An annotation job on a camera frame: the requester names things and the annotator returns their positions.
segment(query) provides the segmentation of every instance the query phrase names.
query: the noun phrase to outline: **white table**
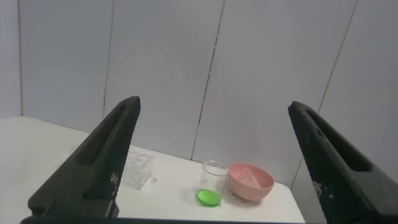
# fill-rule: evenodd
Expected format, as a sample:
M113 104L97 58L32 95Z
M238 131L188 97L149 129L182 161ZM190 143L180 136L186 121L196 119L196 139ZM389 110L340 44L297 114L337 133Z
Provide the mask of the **white table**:
M19 223L30 215L29 197L87 135L28 117L0 119L1 223ZM282 184L276 183L259 204L227 191L221 207L205 208L195 201L201 164L136 146L130 151L155 157L153 177L140 191L120 186L119 217L304 223L290 189Z

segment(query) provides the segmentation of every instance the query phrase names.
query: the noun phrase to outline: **gray wall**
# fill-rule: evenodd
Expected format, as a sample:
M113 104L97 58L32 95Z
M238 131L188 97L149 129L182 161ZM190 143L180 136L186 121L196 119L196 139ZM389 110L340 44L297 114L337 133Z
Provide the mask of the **gray wall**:
M92 131L103 118L112 0L21 0L24 115Z
M24 115L89 132L139 95L134 144L254 163L290 186L287 107L319 108L354 4L226 1L198 127L222 1L21 0ZM359 2L320 112L397 180L395 4Z
M191 158L222 5L115 1L105 113L140 96L134 145Z
M301 152L287 112L318 109L355 1L227 1L193 160L241 161L291 186Z
M398 182L398 1L360 0L320 114Z
M0 118L21 115L18 0L0 0Z

